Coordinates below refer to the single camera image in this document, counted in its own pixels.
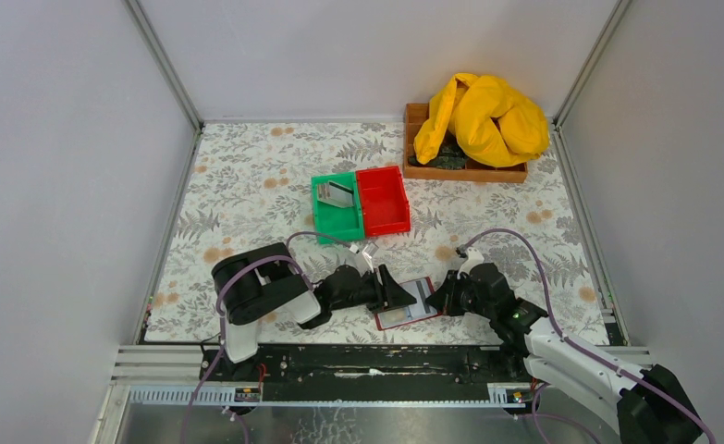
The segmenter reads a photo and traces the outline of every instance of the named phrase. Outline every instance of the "wooden box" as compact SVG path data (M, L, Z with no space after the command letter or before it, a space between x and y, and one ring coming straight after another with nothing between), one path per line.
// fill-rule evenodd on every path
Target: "wooden box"
M405 105L405 156L402 176L407 179L470 180L473 182L511 182L523 183L528 177L528 164L495 168L482 165L468 159L465 169L440 169L428 166L408 165L408 157L416 154L413 141L422 125L427 121L430 107L428 104Z

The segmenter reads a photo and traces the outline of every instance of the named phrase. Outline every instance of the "brown wooden crate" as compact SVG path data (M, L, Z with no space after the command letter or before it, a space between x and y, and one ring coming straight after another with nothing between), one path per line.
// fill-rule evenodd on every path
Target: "brown wooden crate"
M413 142L429 116L428 104L405 105L405 155L402 176L407 179L470 180L473 182L523 183L528 177L528 164L495 168L468 159L465 169L440 169L408 165L408 157L416 153Z

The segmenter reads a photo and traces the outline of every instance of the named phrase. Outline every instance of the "plastic tray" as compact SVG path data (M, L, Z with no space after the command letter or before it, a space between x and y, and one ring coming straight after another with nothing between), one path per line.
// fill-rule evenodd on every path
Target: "plastic tray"
M368 237L411 231L411 205L398 166L356 171Z
M318 202L316 186L332 180L353 190L354 205L350 208L339 208L328 203ZM357 241L364 239L364 222L362 219L362 203L359 200L359 189L356 186L354 173L340 173L329 176L316 176L312 180L313 187L313 217L315 229L324 234L330 234L344 241ZM326 238L318 238L318 243L333 243Z

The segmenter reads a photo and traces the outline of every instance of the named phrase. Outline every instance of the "red plastic container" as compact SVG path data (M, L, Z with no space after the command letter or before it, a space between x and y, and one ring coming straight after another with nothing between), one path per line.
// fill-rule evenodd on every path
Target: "red plastic container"
M411 205L398 166L356 171L364 236L411 231Z

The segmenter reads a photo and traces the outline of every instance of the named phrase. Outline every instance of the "yellow bag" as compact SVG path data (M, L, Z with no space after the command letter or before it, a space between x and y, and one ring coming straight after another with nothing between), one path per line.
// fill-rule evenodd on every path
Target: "yellow bag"
M430 100L430 117L414 143L420 164L437 156L446 130L471 159L491 167L537 159L549 146L549 126L541 108L493 76L456 74Z

